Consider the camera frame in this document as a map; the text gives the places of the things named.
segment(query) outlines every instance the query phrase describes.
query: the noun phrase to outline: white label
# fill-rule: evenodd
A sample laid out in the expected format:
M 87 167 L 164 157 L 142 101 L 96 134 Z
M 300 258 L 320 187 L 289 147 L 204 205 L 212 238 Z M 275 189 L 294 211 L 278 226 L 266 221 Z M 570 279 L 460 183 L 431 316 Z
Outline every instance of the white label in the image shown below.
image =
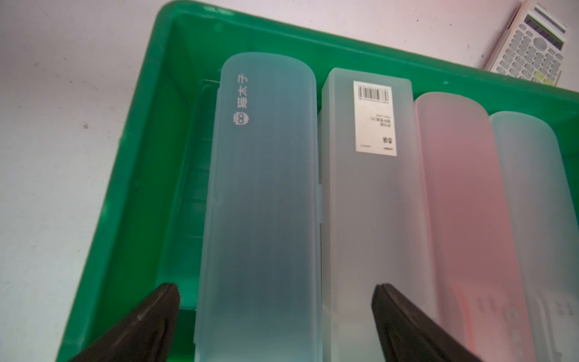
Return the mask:
M 354 81 L 356 151 L 396 156 L 392 87 Z

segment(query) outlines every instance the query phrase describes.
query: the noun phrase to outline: green plastic tray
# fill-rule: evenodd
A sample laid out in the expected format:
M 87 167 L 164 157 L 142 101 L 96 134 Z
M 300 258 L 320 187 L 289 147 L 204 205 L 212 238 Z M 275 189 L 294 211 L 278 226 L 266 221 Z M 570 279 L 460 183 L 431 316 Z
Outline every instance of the green plastic tray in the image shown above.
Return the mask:
M 415 98 L 450 92 L 490 114 L 536 116 L 557 134 L 579 207 L 579 93 L 214 6 L 172 2 L 155 22 L 57 361 L 77 354 L 164 282 L 177 283 L 182 299 L 170 360 L 193 360 L 215 98 L 222 64 L 240 52 L 304 61 L 316 75 L 318 110 L 328 73 L 340 67 L 408 78 Z

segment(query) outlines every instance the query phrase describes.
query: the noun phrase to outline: calculator button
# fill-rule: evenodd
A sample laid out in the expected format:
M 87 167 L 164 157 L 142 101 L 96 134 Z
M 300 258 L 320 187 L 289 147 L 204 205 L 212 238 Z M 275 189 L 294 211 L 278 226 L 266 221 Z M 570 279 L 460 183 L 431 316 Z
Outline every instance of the calculator button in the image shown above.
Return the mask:
M 535 45 L 535 48 L 542 52 L 547 48 L 547 43 L 542 38 L 534 38 L 533 44 Z
M 544 76 L 543 74 L 541 74 L 541 72 L 539 72 L 539 71 L 536 71 L 533 75 L 534 75 L 535 77 L 537 77 L 537 79 L 540 80 L 540 81 L 542 81 L 543 79 L 545 79 L 545 76 Z

